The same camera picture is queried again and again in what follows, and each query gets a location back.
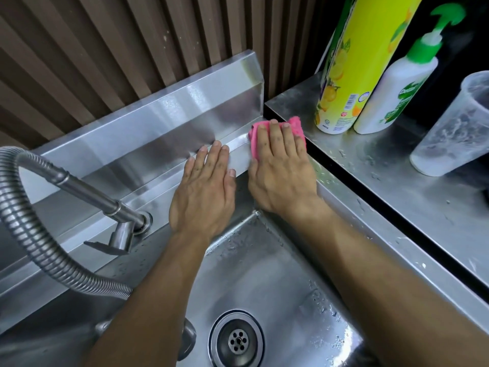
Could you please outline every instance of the yellow spray can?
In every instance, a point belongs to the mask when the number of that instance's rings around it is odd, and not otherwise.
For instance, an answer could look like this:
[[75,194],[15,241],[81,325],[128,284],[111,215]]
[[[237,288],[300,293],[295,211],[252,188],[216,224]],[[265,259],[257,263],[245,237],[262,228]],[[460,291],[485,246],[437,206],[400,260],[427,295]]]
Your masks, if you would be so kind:
[[421,0],[346,0],[327,54],[316,126],[348,130],[399,45]]

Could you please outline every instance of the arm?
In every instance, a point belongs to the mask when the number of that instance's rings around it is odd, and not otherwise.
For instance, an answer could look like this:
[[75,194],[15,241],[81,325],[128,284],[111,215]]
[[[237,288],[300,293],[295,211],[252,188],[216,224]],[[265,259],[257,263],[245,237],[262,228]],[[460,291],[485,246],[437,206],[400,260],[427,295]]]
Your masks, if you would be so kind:
[[316,194],[302,140],[272,121],[270,136],[258,130],[260,162],[250,166],[250,191],[306,238],[380,360],[386,366],[489,365],[488,336],[336,215]]
[[170,207],[173,234],[162,256],[98,340],[87,366],[175,366],[190,290],[211,239],[234,211],[229,148],[202,147],[185,164]]

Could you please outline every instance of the flexible faucet hose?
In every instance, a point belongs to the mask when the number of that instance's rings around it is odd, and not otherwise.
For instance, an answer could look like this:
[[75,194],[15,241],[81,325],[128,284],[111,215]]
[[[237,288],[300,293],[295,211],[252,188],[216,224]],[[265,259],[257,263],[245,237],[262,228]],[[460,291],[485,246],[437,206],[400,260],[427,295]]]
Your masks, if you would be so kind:
[[0,148],[0,219],[29,258],[48,276],[72,290],[127,299],[131,287],[84,268],[51,236],[32,208],[19,176],[19,166],[33,172],[55,167],[45,158],[22,148]]

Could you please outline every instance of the barcode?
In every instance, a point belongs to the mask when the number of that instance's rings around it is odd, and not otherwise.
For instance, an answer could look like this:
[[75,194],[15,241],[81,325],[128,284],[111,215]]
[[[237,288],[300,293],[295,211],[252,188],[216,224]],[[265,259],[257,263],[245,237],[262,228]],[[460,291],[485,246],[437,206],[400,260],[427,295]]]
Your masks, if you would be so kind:
[[353,108],[353,104],[357,101],[358,94],[350,94],[350,97],[346,101],[345,110],[350,110]]
[[351,119],[348,120],[338,119],[338,122],[336,123],[336,126],[334,126],[333,131],[339,131],[345,128],[346,126],[348,126],[350,123],[351,123]]

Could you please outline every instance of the faucet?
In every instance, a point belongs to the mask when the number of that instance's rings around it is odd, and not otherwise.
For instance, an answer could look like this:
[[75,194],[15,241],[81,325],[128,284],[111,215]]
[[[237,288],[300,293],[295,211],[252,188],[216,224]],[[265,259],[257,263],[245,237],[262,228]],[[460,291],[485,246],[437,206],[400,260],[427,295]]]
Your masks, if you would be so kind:
[[[27,197],[19,167],[34,172],[115,220],[117,226],[108,245],[84,242],[109,255],[128,254],[134,235],[143,234],[150,228],[150,214],[132,210],[121,201],[110,198],[63,168],[53,165],[44,157],[19,147],[0,148],[0,219],[29,258],[48,276],[72,290],[87,295],[114,296],[127,300],[132,292],[130,286],[98,276],[78,264],[47,231]],[[195,328],[185,319],[179,358],[185,358],[192,351],[195,341]]]

